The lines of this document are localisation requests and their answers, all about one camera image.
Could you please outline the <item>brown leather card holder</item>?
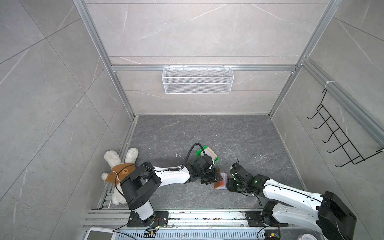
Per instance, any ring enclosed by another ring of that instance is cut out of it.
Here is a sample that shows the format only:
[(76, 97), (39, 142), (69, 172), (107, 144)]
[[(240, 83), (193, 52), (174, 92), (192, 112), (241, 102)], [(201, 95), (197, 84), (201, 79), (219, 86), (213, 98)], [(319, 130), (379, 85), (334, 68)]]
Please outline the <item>brown leather card holder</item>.
[(215, 190), (228, 190), (227, 182), (228, 182), (228, 174), (222, 173), (220, 169), (216, 169), (214, 189)]

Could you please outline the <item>green plastic card tray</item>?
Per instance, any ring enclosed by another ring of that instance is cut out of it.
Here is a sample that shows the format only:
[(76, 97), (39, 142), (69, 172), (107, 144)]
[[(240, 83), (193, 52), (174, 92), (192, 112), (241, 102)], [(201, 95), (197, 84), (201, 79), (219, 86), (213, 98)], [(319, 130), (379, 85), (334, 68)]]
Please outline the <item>green plastic card tray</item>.
[[(203, 147), (204, 152), (205, 152), (205, 149), (206, 149), (206, 148), (210, 148), (210, 147), (208, 147), (208, 146), (204, 146), (204, 147)], [(201, 158), (201, 157), (203, 157), (204, 155), (206, 155), (206, 153), (203, 153), (202, 150), (199, 150), (199, 151), (196, 152), (196, 155), (197, 155), (199, 158)]]

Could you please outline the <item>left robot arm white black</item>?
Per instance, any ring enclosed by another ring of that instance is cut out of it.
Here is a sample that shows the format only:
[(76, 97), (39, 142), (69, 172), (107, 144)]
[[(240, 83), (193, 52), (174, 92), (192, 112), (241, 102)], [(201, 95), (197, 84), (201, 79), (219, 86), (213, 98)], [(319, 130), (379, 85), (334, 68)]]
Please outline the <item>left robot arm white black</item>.
[(142, 224), (148, 226), (156, 218), (150, 198), (158, 188), (197, 180), (203, 185), (219, 183), (223, 178), (214, 163), (210, 156), (205, 155), (191, 164), (184, 163), (173, 168), (155, 167), (150, 162), (138, 164), (132, 173), (121, 180), (118, 192), (124, 196), (129, 209), (138, 215)]

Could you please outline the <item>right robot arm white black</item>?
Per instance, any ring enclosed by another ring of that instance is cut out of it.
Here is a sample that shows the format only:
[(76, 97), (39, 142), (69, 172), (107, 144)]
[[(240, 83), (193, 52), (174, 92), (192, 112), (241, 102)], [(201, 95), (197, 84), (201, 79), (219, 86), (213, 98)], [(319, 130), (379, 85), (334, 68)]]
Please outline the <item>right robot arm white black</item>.
[(357, 217), (334, 193), (317, 194), (283, 185), (267, 176), (253, 176), (234, 163), (227, 182), (230, 192), (265, 198), (267, 203), (255, 220), (266, 226), (282, 224), (311, 229), (328, 240), (351, 240)]

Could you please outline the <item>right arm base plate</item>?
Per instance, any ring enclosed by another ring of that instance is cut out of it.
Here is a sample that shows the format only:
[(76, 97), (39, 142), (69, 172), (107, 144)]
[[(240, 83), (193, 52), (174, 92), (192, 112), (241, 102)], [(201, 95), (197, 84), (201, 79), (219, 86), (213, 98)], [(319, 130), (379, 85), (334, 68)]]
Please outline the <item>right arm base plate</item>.
[(281, 223), (277, 221), (271, 214), (263, 211), (246, 211), (246, 220), (249, 227), (288, 227), (288, 223)]

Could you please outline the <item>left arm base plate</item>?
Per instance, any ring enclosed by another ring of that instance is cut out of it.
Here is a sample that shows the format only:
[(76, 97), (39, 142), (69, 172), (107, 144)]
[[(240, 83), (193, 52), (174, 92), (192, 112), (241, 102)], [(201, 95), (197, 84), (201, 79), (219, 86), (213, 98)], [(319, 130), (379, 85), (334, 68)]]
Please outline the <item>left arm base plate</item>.
[(155, 211), (152, 216), (146, 220), (142, 220), (139, 217), (139, 214), (136, 212), (131, 212), (129, 221), (127, 224), (128, 228), (156, 228), (156, 227), (166, 227), (168, 225), (169, 212), (168, 211)]

